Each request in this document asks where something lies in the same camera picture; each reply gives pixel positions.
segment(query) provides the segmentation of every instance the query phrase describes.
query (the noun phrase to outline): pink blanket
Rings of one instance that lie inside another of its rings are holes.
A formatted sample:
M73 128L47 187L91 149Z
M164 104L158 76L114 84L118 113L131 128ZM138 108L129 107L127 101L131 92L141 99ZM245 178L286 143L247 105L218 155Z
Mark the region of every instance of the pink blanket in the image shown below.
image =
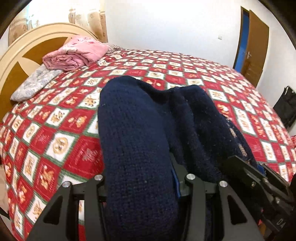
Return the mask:
M42 60L48 69L69 71L97 62L108 48L97 40L77 35L58 50L46 54Z

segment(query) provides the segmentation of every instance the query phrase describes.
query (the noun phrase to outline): cream headboard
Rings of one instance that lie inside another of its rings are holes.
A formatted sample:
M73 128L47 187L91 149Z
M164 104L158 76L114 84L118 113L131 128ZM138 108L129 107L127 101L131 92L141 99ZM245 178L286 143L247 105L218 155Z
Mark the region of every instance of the cream headboard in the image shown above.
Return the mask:
M73 35L96 39L89 31L72 23L52 23L20 36L0 59L0 122L15 102L12 93L42 64L42 57L57 50Z

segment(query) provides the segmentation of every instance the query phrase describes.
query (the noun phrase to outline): blue door frame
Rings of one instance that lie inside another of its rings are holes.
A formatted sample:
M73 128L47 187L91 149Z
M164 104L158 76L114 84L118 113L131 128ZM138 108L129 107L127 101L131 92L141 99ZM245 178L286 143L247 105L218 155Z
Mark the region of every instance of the blue door frame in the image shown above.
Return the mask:
M241 72L242 66L244 64L249 36L249 25L249 12L246 9L242 8L241 32L239 35L238 52L233 67L237 72Z

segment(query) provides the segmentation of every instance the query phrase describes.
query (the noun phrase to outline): gray floral pillow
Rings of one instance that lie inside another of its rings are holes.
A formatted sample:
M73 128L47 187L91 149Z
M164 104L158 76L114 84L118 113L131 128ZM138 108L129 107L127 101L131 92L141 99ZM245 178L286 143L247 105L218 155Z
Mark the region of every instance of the gray floral pillow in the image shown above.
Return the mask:
M23 102L31 99L53 78L62 73L61 69L48 70L44 64L40 65L11 95L10 99L17 102Z
M116 45L116 44L110 44L110 43L103 43L104 45L108 45L109 46L109 49L107 51L107 53L113 53L115 51L118 51L118 50L123 50L122 47Z

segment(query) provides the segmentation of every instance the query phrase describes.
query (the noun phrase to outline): bedspread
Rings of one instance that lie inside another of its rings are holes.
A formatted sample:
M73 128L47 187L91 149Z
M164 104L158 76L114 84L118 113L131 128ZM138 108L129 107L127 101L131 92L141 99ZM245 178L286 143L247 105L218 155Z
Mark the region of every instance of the bedspread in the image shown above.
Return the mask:
M240 73L180 53L116 51L89 67L60 74L3 118L0 155L7 179L9 215L18 240L28 236L62 182L84 182L103 171L97 107L104 85L121 75L159 90L199 85L220 113L243 133L258 162L266 163L286 180L296 172L296 154L286 129ZM83 210L81 201L80 231L84 228Z

